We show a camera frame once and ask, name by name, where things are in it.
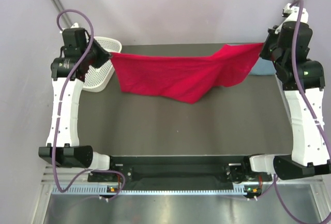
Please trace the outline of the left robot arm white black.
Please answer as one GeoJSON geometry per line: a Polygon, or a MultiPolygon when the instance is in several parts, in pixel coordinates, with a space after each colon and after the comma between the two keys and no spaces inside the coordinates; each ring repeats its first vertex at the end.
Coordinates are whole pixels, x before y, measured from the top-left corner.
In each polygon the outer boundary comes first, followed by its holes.
{"type": "Polygon", "coordinates": [[[51,64],[53,111],[46,145],[38,155],[47,163],[59,168],[99,170],[106,181],[117,176],[108,155],[95,152],[90,145],[80,145],[78,111],[85,76],[91,66],[100,68],[111,54],[97,41],[89,45],[90,34],[81,27],[67,28],[62,32],[64,45],[60,56],[51,64]]]}

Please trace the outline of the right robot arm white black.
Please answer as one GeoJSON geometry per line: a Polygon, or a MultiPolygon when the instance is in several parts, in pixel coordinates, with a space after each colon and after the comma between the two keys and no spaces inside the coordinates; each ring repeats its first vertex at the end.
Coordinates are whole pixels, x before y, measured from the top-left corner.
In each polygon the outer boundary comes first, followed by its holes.
{"type": "Polygon", "coordinates": [[[307,57],[313,31],[300,23],[293,42],[295,22],[268,30],[260,57],[272,61],[289,105],[293,149],[289,155],[252,155],[242,166],[242,176],[251,181],[260,172],[276,174],[282,180],[330,174],[330,156],[319,127],[323,127],[323,66],[307,57]]]}

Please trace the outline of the red t shirt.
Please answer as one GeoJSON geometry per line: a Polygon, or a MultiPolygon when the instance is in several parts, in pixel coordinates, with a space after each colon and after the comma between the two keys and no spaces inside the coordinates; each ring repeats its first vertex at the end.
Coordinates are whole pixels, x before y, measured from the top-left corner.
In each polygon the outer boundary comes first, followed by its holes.
{"type": "Polygon", "coordinates": [[[242,83],[257,63],[262,43],[225,44],[209,56],[168,57],[113,53],[122,92],[193,104],[211,88],[242,83]]]}

